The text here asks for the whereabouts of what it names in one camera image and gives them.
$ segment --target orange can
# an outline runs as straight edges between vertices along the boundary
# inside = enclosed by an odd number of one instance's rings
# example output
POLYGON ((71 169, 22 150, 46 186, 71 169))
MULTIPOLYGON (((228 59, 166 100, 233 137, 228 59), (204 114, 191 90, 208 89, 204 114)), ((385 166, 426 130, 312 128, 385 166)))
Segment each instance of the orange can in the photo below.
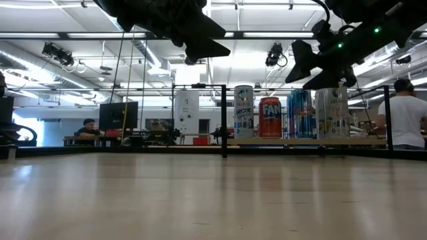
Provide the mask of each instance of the orange can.
POLYGON ((264 97, 260 101, 260 137, 282 138, 282 104, 277 97, 264 97))

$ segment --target person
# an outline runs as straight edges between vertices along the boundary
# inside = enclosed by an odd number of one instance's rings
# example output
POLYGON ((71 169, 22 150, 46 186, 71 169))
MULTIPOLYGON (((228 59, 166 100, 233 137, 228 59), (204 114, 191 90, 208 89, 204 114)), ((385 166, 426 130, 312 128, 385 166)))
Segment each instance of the person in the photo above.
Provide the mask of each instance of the person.
MULTIPOLYGON (((396 96, 390 98, 393 147, 397 150, 424 150, 421 128, 427 125, 427 102, 416 98, 409 79, 397 80, 394 89, 396 96)), ((378 108, 376 124, 380 129, 386 127, 384 102, 378 108)))
MULTIPOLYGON (((80 137, 102 136, 101 132, 94 129, 95 120, 85 119, 83 121, 83 125, 84 127, 82 127, 77 131, 77 134, 76 134, 77 136, 80 136, 80 137)), ((94 140, 80 140, 80 141, 76 141, 75 143, 80 145, 95 145, 94 140)))

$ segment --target blue can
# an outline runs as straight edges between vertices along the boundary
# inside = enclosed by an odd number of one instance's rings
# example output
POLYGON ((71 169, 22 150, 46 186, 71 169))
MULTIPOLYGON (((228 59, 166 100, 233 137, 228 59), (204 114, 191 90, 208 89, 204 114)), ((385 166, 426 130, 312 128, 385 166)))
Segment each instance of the blue can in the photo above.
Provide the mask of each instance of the blue can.
POLYGON ((294 90, 288 97, 289 138, 312 138, 312 96, 309 91, 294 90))

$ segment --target silver can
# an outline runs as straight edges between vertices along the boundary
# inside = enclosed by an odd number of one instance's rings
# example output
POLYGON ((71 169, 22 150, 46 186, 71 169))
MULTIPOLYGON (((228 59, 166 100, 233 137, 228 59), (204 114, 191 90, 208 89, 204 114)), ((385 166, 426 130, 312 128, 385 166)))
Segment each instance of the silver can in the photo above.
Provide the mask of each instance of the silver can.
POLYGON ((234 89, 234 138, 254 137, 254 89, 241 85, 234 89))
POLYGON ((346 87, 316 91, 318 139, 349 139, 350 123, 346 87))

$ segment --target white t-shirt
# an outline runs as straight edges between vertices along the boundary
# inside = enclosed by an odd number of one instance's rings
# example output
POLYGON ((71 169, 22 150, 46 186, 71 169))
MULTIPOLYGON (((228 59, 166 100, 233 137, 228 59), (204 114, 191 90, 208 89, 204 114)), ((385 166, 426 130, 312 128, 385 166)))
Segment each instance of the white t-shirt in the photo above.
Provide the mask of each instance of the white t-shirt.
MULTIPOLYGON (((424 147, 421 119, 427 117, 427 102, 413 96, 395 96, 390 99, 393 145, 407 144, 424 147)), ((381 103, 379 115, 386 114, 386 104, 381 103)))

